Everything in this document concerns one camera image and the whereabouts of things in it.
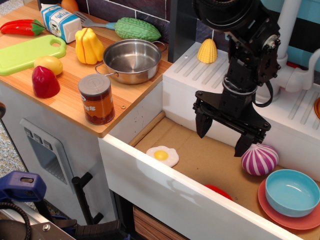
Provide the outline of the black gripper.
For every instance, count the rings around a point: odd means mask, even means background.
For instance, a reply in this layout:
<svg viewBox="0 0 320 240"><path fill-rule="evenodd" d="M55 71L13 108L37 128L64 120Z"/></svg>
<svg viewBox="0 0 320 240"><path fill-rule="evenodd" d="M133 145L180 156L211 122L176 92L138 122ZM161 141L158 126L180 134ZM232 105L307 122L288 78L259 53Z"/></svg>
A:
<svg viewBox="0 0 320 240"><path fill-rule="evenodd" d="M240 93L226 86L222 93L198 90L193 104L196 117L196 132L203 138L216 121L241 136L234 147L234 156L242 157L252 144L262 143L271 124L259 115L254 106L264 108L271 104L256 103L256 91Z"/></svg>

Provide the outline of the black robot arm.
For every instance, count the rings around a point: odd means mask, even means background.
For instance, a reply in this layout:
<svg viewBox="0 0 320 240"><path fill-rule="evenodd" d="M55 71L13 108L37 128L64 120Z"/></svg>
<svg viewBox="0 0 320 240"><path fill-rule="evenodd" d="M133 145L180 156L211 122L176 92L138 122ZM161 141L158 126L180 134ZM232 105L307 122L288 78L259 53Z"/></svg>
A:
<svg viewBox="0 0 320 240"><path fill-rule="evenodd" d="M222 93L195 93L196 131L204 137L213 121L237 131L234 155L241 157L251 145L262 143L271 128L255 110L256 92L261 86L274 92L271 79L281 68L280 27L259 0L195 0L192 6L202 23L229 40Z"/></svg>

